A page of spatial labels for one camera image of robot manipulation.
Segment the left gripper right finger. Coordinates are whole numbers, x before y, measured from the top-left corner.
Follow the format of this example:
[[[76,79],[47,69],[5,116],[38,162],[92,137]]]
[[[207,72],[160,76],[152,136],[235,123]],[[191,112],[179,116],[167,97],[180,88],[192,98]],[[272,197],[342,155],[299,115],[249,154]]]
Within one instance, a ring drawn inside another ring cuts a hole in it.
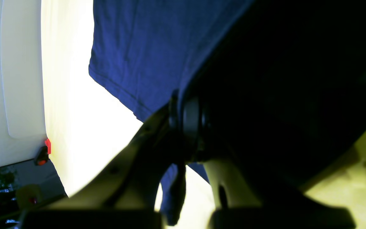
[[[215,202],[208,229],[355,229],[346,208],[318,203],[272,174],[231,157],[204,163]]]

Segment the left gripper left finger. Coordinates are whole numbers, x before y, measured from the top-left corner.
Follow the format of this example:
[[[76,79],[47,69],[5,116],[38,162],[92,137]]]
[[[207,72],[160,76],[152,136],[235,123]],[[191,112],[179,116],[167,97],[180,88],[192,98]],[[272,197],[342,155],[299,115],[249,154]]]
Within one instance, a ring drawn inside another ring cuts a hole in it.
[[[173,96],[84,188],[21,215],[19,229],[164,229],[186,196],[186,165],[196,160],[199,97]]]

